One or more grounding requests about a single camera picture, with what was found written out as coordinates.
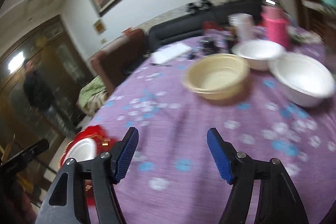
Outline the white foam bowl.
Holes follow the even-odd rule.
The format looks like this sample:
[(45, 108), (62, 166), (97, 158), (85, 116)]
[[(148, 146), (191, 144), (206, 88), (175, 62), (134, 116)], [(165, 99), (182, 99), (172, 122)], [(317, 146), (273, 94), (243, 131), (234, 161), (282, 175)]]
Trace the white foam bowl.
[(286, 49), (276, 42), (255, 39), (238, 43), (231, 51), (246, 59), (251, 69), (266, 72), (269, 71), (269, 62), (280, 57)]
[(92, 160), (97, 155), (97, 144), (92, 138), (77, 141), (66, 153), (64, 162), (74, 158), (77, 162)]
[(335, 94), (335, 79), (316, 59), (286, 52), (269, 62), (285, 98), (301, 107), (315, 107)]

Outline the cream plastic bowl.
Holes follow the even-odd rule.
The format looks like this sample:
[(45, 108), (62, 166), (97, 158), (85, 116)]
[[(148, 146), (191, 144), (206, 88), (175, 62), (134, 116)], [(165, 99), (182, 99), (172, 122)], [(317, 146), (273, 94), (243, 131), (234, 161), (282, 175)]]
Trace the cream plastic bowl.
[(206, 100), (222, 101), (243, 91), (249, 73), (249, 64), (243, 58), (217, 53), (195, 61), (183, 76), (182, 84)]

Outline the standing person dark clothes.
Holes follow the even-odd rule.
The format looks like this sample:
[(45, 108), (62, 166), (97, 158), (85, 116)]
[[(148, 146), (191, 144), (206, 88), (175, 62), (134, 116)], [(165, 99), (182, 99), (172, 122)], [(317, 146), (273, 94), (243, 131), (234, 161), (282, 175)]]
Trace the standing person dark clothes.
[(52, 90), (34, 69), (33, 62), (25, 59), (23, 67), (25, 69), (23, 90), (30, 106), (43, 114), (65, 137), (73, 139), (77, 132), (76, 127), (61, 109)]

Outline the dark wooden cabinet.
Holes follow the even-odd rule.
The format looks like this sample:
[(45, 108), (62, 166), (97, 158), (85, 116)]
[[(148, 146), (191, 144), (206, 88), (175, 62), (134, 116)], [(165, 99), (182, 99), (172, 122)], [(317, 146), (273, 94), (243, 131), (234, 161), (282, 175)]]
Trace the dark wooden cabinet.
[(48, 162), (85, 117), (77, 105), (93, 78), (60, 16), (37, 26), (1, 56), (1, 145), (20, 151), (41, 139)]

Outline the purple floral tablecloth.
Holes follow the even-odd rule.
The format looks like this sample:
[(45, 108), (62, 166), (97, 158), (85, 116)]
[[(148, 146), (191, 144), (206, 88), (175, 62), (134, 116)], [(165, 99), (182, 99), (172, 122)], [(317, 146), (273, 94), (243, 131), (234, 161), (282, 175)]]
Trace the purple floral tablecloth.
[(122, 139), (139, 131), (126, 178), (115, 186), (127, 223), (218, 223), (231, 187), (221, 179), (206, 133), (250, 157), (280, 159), (310, 223), (335, 201), (335, 99), (303, 109), (289, 102), (269, 73), (251, 72), (248, 93), (230, 103), (204, 100), (181, 79), (193, 62), (143, 63), (91, 120)]

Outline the green patterned blanket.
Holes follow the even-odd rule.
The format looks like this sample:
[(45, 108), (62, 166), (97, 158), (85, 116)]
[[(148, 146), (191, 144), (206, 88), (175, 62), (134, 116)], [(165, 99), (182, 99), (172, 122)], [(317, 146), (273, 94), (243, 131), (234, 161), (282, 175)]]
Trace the green patterned blanket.
[(108, 98), (108, 93), (100, 76), (96, 76), (91, 82), (83, 87), (79, 93), (77, 106), (89, 117), (104, 105)]

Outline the silver black pen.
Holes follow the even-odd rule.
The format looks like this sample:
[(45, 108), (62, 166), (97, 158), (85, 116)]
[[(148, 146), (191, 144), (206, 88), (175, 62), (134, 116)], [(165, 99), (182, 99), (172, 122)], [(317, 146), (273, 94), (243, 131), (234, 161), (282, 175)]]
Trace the silver black pen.
[(150, 63), (151, 66), (154, 67), (172, 67), (170, 64), (155, 64), (155, 63)]

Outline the pink knit sleeve bottle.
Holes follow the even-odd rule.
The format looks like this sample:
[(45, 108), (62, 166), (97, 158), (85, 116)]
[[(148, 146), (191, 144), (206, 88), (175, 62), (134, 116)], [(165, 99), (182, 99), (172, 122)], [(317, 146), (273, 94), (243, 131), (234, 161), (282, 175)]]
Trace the pink knit sleeve bottle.
[(288, 19), (285, 16), (284, 10), (279, 6), (264, 5), (261, 16), (266, 29), (266, 38), (288, 50)]

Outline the white paper notepad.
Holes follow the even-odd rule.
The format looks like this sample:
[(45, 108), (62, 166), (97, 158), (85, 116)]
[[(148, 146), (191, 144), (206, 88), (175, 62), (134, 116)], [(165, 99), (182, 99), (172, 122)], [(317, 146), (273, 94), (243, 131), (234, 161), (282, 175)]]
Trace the white paper notepad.
[(151, 54), (151, 61), (155, 65), (165, 64), (179, 56), (185, 55), (192, 51), (193, 48), (185, 43), (174, 43), (163, 50), (156, 51)]

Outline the white plastic tub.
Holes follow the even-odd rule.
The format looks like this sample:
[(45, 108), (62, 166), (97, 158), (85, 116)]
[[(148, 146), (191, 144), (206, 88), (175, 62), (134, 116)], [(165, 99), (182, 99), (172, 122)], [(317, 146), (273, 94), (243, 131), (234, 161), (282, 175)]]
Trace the white plastic tub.
[(228, 22), (235, 28), (236, 35), (240, 42), (250, 41), (256, 38), (254, 33), (253, 16), (246, 13), (232, 14), (228, 16)]

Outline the black leather sofa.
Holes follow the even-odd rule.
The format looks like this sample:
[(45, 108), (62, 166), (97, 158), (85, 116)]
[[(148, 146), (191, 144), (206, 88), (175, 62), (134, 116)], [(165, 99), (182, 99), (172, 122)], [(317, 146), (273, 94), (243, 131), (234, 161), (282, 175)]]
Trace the black leather sofa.
[(187, 14), (157, 24), (149, 30), (147, 49), (153, 53), (168, 44), (202, 36), (203, 24), (206, 22), (213, 22), (221, 27), (228, 26), (228, 17), (232, 14), (250, 14), (255, 23), (260, 23), (262, 4), (263, 0), (229, 0), (209, 10), (201, 10), (196, 14)]

